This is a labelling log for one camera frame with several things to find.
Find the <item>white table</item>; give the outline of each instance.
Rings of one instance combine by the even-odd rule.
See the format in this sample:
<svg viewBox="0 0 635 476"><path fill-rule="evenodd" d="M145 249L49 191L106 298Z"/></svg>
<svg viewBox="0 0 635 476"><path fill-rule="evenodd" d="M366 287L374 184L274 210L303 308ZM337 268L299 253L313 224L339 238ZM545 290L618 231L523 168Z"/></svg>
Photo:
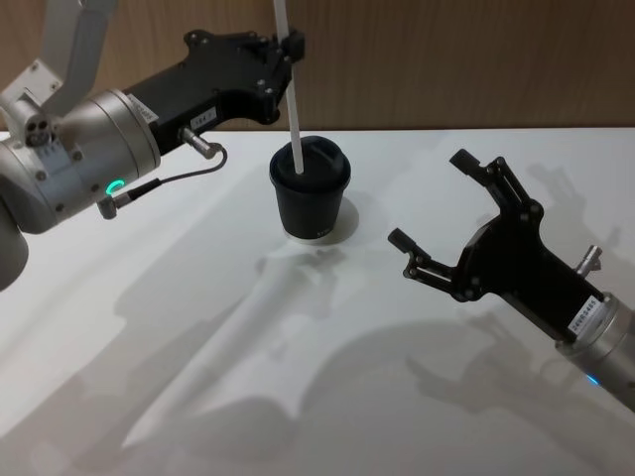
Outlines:
<svg viewBox="0 0 635 476"><path fill-rule="evenodd" d="M635 471L635 417L500 298L402 277L395 226L453 265L497 213L448 163L504 156L543 237L635 305L635 131L324 134L351 160L345 241L288 240L286 133L216 133L224 170L43 236L0 295L0 474L568 475ZM181 148L159 177L205 167Z"/></svg>

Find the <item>blue led light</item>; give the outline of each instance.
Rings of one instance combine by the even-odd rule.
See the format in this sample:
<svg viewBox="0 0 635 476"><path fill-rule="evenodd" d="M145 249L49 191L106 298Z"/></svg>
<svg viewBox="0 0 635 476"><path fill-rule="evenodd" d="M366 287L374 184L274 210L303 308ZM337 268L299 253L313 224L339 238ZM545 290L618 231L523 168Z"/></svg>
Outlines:
<svg viewBox="0 0 635 476"><path fill-rule="evenodd" d="M116 190L118 190L119 188L121 188L123 185L125 185L126 182L123 181L121 178L118 178L117 180L113 180L108 187L106 188L106 194L107 195L112 195L112 193Z"/></svg>

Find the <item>wooden wall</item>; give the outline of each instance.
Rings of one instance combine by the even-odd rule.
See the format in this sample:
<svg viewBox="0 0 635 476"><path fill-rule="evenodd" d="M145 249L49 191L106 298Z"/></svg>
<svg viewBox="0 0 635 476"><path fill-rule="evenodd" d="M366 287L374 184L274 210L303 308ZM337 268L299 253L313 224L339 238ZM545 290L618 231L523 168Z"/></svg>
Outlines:
<svg viewBox="0 0 635 476"><path fill-rule="evenodd" d="M297 68L306 129L635 126L633 0L288 5L308 40ZM0 84L36 56L44 9L0 0ZM273 33L272 1L119 0L96 89L178 61L194 28Z"/></svg>

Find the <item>white label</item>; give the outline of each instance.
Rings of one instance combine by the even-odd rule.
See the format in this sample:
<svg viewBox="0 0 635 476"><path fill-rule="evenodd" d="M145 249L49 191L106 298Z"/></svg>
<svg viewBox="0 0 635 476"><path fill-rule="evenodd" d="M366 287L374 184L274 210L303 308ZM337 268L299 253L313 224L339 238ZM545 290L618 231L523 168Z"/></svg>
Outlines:
<svg viewBox="0 0 635 476"><path fill-rule="evenodd" d="M216 118L216 107L212 107L211 109L207 109L202 114L198 114L190 121L190 127L193 131L198 129L199 127L204 126L205 124L210 123Z"/></svg>
<svg viewBox="0 0 635 476"><path fill-rule="evenodd" d="M134 94L128 94L128 99L132 101L132 103L135 105L139 113L143 116L147 124L150 124L151 122L155 122L157 119L159 119L159 116L156 115L152 111L152 109L146 106L143 102L137 99L134 96Z"/></svg>
<svg viewBox="0 0 635 476"><path fill-rule="evenodd" d="M569 324L569 330L575 335L580 335L593 322L601 302L593 296L589 296L582 308L577 312Z"/></svg>

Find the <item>cable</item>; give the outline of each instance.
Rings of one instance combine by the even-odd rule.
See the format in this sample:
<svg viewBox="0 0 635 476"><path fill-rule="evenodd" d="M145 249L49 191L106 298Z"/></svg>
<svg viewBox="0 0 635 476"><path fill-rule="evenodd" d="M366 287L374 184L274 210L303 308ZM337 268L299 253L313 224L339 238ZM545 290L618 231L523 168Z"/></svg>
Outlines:
<svg viewBox="0 0 635 476"><path fill-rule="evenodd" d="M210 169L203 169L202 171L188 172L186 174L180 174L179 176L172 176L172 177L168 177L168 178L163 178L161 180L161 184L169 183L169 182L175 181L175 180L189 179L190 177L203 176L205 174L211 174L212 172L216 172L219 169L222 169L224 167L225 163L227 162L227 151L225 151L224 147L221 147L220 148L220 153L222 154L222 159L220 159L220 163L217 166L214 166L214 167L212 167Z"/></svg>
<svg viewBox="0 0 635 476"><path fill-rule="evenodd" d="M163 185L164 183L170 183L171 181L176 181L181 179L189 179L190 177L204 176L206 174L211 174L212 172L216 172L222 169L224 165L227 163L227 151L222 146L220 146L218 150L222 154L222 158L220 159L220 163L217 166L211 167L209 169L203 169L202 171L188 172L186 174L180 174L178 176L172 176L168 178L154 178L144 183L143 185L139 185L136 188L120 193L117 196L113 196L112 202L115 208L121 208L123 206L126 206L128 203L135 201L137 198L145 195L146 193L151 192L155 188Z"/></svg>

